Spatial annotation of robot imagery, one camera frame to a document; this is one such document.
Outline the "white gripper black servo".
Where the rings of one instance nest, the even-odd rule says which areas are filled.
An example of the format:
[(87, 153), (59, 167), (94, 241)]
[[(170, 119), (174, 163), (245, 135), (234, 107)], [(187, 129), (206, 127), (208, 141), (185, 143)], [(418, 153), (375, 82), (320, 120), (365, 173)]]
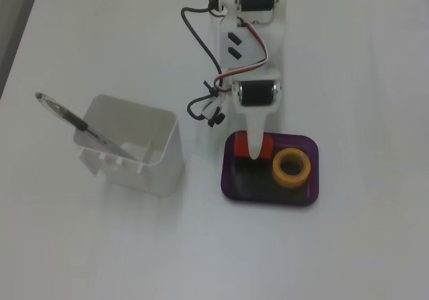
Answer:
[(250, 158), (257, 159), (263, 144), (267, 117), (282, 99), (281, 72), (278, 68), (258, 68), (231, 77), (231, 102), (246, 120)]

